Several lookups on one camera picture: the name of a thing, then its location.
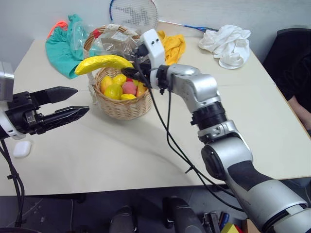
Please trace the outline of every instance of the floor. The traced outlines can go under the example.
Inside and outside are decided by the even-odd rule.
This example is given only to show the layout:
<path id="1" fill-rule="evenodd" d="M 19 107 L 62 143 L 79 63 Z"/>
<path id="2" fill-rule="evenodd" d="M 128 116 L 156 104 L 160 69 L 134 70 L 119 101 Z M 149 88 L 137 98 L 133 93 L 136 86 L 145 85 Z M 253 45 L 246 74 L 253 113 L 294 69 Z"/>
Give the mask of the floor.
<path id="1" fill-rule="evenodd" d="M 299 188 L 289 181 L 285 184 L 308 200 L 306 193 L 310 196 L 310 184 L 306 188 Z M 224 192 L 217 191 L 217 194 L 238 206 L 237 201 Z M 173 233 L 174 229 L 166 229 L 162 222 L 162 199 L 169 196 L 183 198 L 199 217 L 203 213 L 225 211 L 230 214 L 230 221 L 238 225 L 246 218 L 245 213 L 220 203 L 203 186 L 192 186 L 88 193 L 79 195 L 86 197 L 83 203 L 53 197 L 26 197 L 24 218 L 27 222 L 23 227 L 43 233 L 69 232 L 73 204 L 72 226 L 75 232 L 88 229 L 87 232 L 91 233 L 107 233 L 114 213 L 124 205 L 131 205 L 138 214 L 140 233 Z M 0 209 L 0 227 L 13 227 L 17 209 L 15 197 L 0 197 Z"/>

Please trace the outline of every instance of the person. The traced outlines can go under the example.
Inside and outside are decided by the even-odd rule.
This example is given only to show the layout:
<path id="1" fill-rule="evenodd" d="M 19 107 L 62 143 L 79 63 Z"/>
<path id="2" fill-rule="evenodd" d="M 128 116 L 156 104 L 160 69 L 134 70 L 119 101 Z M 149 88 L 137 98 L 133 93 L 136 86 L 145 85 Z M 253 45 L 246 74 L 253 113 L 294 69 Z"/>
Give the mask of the person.
<path id="1" fill-rule="evenodd" d="M 274 81 L 311 135 L 311 45 Z"/>

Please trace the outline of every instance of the white wall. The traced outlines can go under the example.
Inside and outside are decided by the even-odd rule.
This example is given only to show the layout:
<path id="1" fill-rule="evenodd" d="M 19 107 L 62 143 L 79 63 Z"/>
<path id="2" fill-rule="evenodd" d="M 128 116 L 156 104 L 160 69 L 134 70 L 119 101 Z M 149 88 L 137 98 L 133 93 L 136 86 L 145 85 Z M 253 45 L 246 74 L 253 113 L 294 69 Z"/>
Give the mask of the white wall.
<path id="1" fill-rule="evenodd" d="M 77 13 L 86 23 L 109 22 L 109 0 L 0 0 L 0 60 L 15 69 L 33 39 Z M 310 0 L 157 0 L 160 19 L 219 28 L 225 24 L 251 30 L 251 49 L 263 61 L 280 29 L 311 26 Z M 176 29 L 185 36 L 200 33 Z"/>

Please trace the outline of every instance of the teal cloth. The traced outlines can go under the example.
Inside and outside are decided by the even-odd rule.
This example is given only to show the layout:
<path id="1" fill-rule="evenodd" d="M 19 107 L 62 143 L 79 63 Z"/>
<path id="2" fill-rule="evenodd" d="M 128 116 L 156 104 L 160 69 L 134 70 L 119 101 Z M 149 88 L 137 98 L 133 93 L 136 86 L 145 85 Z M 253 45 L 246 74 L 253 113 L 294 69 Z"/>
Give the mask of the teal cloth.
<path id="1" fill-rule="evenodd" d="M 60 27 L 55 28 L 54 33 L 47 39 L 45 50 L 48 60 L 60 73 L 73 79 L 77 77 L 74 73 L 77 65 L 83 60 L 82 48 L 80 50 L 71 50 L 70 41 L 72 37 L 72 25 L 81 21 L 81 18 L 74 14 L 68 16 L 69 24 L 67 31 Z"/>

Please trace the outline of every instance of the table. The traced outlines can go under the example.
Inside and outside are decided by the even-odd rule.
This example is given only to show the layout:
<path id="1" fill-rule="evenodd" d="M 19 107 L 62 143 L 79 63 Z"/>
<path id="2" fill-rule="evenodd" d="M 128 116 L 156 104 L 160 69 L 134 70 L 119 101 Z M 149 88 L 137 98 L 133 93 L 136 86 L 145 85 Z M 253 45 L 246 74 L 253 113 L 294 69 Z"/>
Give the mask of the table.
<path id="1" fill-rule="evenodd" d="M 276 179 L 311 176 L 310 138 L 253 53 L 244 67 L 226 70 L 196 46 L 198 40 L 186 38 L 187 48 L 180 63 L 214 75 L 227 116 L 235 121 L 252 149 L 257 170 Z M 167 146 L 154 107 L 131 121 L 112 119 L 92 104 L 87 83 L 85 75 L 69 80 L 58 73 L 47 60 L 43 40 L 32 43 L 18 66 L 15 93 L 54 86 L 79 90 L 66 101 L 43 106 L 43 114 L 67 106 L 90 106 L 90 111 L 76 122 L 26 136 L 25 140 L 33 143 L 30 155 L 12 158 L 26 195 L 201 184 L 193 172 L 184 174 L 188 166 Z M 168 96 L 155 92 L 155 98 L 166 118 Z M 172 135 L 209 176 L 200 154 L 203 144 L 190 121 L 186 105 L 173 95 Z M 6 142 L 12 151 L 16 141 L 8 138 Z M 15 195 L 12 181 L 6 179 L 8 174 L 8 166 L 0 158 L 0 195 Z"/>

